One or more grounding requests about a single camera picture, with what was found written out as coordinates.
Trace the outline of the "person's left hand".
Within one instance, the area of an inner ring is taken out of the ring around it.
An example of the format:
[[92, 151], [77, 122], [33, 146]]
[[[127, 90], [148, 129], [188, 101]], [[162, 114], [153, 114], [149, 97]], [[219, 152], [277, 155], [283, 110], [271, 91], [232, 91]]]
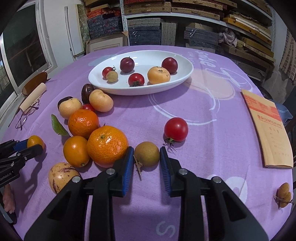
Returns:
[[6, 212], [9, 212], [10, 214], [15, 212], [14, 193], [11, 189], [10, 184], [7, 184], [6, 186], [4, 186], [3, 203], [4, 203], [4, 210]]

